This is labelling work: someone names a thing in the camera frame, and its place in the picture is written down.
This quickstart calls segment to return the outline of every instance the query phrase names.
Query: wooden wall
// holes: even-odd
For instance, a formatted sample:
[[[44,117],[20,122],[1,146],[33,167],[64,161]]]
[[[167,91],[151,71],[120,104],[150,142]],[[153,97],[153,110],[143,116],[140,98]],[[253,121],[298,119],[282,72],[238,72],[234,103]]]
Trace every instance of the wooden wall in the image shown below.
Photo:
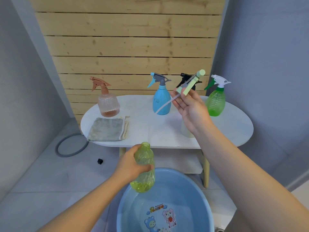
[[[116,95],[154,94],[150,72],[209,74],[225,0],[31,0],[76,120],[95,103],[90,76]],[[204,95],[209,76],[197,84]]]

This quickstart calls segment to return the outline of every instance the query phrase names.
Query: wooden table leg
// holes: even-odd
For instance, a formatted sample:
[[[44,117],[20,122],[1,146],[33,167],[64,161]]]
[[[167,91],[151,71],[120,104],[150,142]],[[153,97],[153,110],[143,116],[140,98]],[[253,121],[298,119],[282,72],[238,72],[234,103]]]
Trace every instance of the wooden table leg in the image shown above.
[[[206,157],[204,156],[204,165],[203,165],[203,171],[204,171],[204,187],[207,188],[208,187],[208,183],[209,183],[209,162],[206,159]]]
[[[124,155],[127,151],[127,148],[126,147],[120,147],[119,148],[119,157]]]

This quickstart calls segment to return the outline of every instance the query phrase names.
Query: white tabletop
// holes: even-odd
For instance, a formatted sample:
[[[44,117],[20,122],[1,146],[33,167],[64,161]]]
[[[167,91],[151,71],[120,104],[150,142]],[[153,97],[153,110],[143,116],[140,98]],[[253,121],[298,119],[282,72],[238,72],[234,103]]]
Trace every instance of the white tabletop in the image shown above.
[[[116,142],[94,142],[108,147],[132,147],[149,142],[152,148],[200,149],[195,138],[182,135],[181,115],[172,105],[166,115],[156,115],[152,110],[153,95],[118,96],[120,113],[111,118],[128,118],[129,126],[125,140]],[[98,105],[91,107],[81,120],[81,130],[85,137],[97,117],[104,118]],[[215,126],[236,146],[245,144],[253,134],[250,118],[236,106],[226,102],[225,109],[218,117],[211,117]]]

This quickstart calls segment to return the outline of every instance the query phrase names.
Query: bottle opening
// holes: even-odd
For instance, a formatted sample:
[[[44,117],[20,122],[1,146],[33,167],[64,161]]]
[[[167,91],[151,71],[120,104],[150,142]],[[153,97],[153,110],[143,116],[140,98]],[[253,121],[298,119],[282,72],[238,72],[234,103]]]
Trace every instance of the bottle opening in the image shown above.
[[[148,142],[143,142],[142,144],[141,144],[141,147],[143,148],[143,149],[150,149],[150,144],[148,143]]]

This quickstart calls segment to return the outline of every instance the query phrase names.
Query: person's left hand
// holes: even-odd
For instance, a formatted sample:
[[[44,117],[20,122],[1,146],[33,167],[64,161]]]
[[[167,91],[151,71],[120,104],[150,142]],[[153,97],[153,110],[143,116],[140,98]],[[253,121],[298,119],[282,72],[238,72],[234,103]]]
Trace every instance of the person's left hand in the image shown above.
[[[148,172],[154,169],[152,164],[139,165],[134,159],[134,154],[141,144],[133,146],[124,155],[120,156],[116,169],[113,175],[127,184],[138,177],[143,172]]]

